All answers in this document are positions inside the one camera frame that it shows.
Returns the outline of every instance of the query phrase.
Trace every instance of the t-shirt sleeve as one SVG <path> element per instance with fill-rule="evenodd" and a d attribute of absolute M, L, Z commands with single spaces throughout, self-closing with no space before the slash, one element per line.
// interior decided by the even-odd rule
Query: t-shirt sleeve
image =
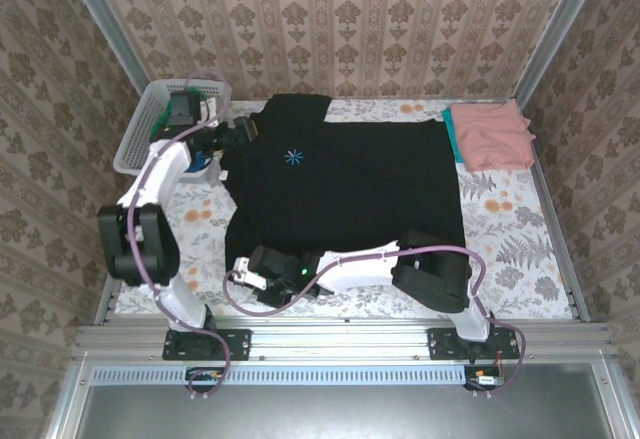
<path fill-rule="evenodd" d="M 264 109 L 253 114 L 258 134 L 273 129 L 305 128 L 324 121 L 331 98 L 316 94 L 276 94 L 267 101 Z"/>
<path fill-rule="evenodd" d="M 244 208 L 236 209 L 224 238 L 225 266 L 233 269 L 236 258 L 249 257 L 256 247 L 262 245 L 260 224 Z"/>

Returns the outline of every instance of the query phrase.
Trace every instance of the blue object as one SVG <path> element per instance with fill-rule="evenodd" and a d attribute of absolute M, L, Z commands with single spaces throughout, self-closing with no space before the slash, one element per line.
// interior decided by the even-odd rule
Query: blue object
<path fill-rule="evenodd" d="M 453 156 L 456 158 L 456 162 L 462 164 L 464 160 L 460 155 L 460 151 L 458 150 L 458 143 L 456 142 L 456 130 L 453 127 L 453 116 L 451 115 L 451 109 L 446 108 L 442 111 L 442 118 L 444 119 L 444 123 L 447 126 L 447 134 L 449 134 L 449 142 L 451 143 L 451 148 L 453 149 Z"/>
<path fill-rule="evenodd" d="M 205 164 L 204 162 L 204 154 L 202 154 L 202 152 L 196 152 L 196 157 L 191 162 L 189 169 L 187 169 L 185 172 L 198 172 L 204 169 L 206 166 L 207 164 Z"/>
<path fill-rule="evenodd" d="M 284 158 L 285 158 L 285 162 L 287 162 L 288 164 L 291 164 L 292 166 L 295 166 L 296 164 L 300 164 L 300 161 L 304 159 L 304 157 L 302 156 L 302 153 L 299 152 L 297 149 L 294 149 L 293 151 L 287 151 L 287 153 L 284 155 Z"/>

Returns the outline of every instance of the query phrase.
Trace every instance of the black t-shirt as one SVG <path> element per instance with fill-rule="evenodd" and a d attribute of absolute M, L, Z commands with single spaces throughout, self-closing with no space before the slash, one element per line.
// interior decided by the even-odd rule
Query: black t-shirt
<path fill-rule="evenodd" d="M 259 245 L 287 254 L 354 251 L 407 229 L 464 246 L 458 178 L 444 123 L 327 123 L 323 96 L 276 95 L 252 116 L 258 137 L 226 152 L 238 206 L 227 269 Z"/>

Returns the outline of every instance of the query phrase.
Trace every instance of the blue star logo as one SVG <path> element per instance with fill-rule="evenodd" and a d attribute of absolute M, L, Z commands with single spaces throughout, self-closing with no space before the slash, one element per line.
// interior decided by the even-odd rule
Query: blue star logo
<path fill-rule="evenodd" d="M 299 152 L 297 149 L 294 149 L 293 151 L 287 151 L 287 153 L 284 155 L 284 158 L 286 162 L 288 164 L 291 164 L 292 166 L 295 166 L 296 164 L 300 164 L 300 161 L 304 159 L 304 157 L 302 156 L 302 153 Z"/>

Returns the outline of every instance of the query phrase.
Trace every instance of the teal cloth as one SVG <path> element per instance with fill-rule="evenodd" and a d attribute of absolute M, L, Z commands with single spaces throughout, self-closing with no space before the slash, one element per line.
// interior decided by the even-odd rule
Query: teal cloth
<path fill-rule="evenodd" d="M 451 148 L 453 149 L 453 155 L 456 158 L 456 162 L 462 164 L 464 161 L 462 160 L 462 156 L 460 155 L 460 151 L 458 150 L 458 143 L 456 142 L 456 130 L 453 127 L 453 116 L 451 116 L 450 108 L 447 107 L 444 111 L 442 111 L 442 118 L 444 119 L 444 123 L 447 126 L 449 142 L 451 143 Z"/>

